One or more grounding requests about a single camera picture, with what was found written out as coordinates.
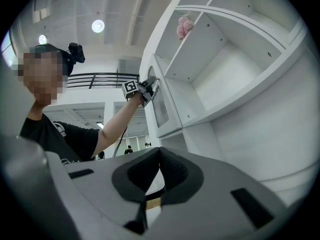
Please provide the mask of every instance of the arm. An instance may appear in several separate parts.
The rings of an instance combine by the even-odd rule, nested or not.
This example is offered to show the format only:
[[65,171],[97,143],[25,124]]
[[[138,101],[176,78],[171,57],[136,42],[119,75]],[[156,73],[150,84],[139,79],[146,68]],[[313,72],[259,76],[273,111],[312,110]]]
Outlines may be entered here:
[[117,141],[128,126],[131,118],[136,112],[139,105],[143,104],[141,93],[137,92],[129,101],[120,109],[120,111],[111,118],[111,120],[98,133],[98,141],[92,157],[105,150],[107,147]]

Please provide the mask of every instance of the metal railing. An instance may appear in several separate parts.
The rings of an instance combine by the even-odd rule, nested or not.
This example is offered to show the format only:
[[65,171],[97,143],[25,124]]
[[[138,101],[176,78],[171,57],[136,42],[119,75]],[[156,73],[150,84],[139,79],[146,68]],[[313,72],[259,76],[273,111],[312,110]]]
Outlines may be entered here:
[[82,73],[68,77],[67,88],[74,87],[111,87],[121,88],[122,84],[130,80],[139,82],[138,74],[128,73]]

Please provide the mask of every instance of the cabinet door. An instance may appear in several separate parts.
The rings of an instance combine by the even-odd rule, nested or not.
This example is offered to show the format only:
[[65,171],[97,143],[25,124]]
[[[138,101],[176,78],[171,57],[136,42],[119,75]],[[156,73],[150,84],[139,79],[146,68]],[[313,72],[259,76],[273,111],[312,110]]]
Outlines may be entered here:
[[157,138],[182,128],[175,104],[161,71],[161,64],[165,67],[163,61],[158,61],[154,54],[151,56],[148,64],[148,77],[155,76],[160,79],[158,83],[159,88],[152,100],[152,119],[155,121],[154,126]]

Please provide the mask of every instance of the shirt sleeve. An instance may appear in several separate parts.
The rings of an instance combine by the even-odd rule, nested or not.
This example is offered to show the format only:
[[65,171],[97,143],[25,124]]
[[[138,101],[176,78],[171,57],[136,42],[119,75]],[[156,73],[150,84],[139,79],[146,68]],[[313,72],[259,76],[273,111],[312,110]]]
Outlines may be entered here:
[[59,122],[64,128],[65,142],[82,161],[89,161],[98,142],[98,129],[85,129],[65,122]]

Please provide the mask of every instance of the black cap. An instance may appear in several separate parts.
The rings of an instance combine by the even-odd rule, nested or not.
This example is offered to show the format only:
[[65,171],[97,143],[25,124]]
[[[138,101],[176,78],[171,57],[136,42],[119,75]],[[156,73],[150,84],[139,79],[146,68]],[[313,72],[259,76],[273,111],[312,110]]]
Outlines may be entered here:
[[62,73],[64,76],[70,76],[74,69],[73,58],[70,53],[65,50],[61,50],[50,43],[39,44],[35,47],[30,48],[30,53],[41,54],[41,53],[60,53],[62,56]]

